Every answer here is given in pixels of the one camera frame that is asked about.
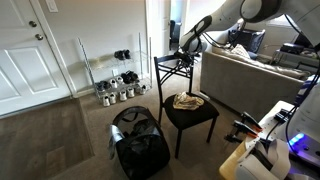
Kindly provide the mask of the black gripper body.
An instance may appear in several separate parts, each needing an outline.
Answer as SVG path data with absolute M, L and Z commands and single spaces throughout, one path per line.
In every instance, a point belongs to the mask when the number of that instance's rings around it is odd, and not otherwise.
M 185 54 L 185 53 L 176 51 L 174 53 L 174 56 L 177 57 L 178 59 L 181 59 L 187 65 L 192 65 L 194 63 L 193 57 L 189 54 Z

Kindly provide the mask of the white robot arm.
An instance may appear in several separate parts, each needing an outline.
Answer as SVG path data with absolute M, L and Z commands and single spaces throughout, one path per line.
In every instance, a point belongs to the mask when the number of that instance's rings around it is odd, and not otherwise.
M 259 23 L 281 15 L 288 15 L 311 42 L 316 53 L 320 44 L 320 0 L 226 0 L 212 14 L 202 18 L 180 39 L 183 52 L 193 54 L 202 50 L 200 36 L 209 31 L 227 30 L 242 18 L 248 23 Z M 313 77 L 292 118 L 279 127 L 279 139 L 287 142 L 290 150 L 298 153 L 292 139 L 303 134 L 319 144 L 319 73 Z

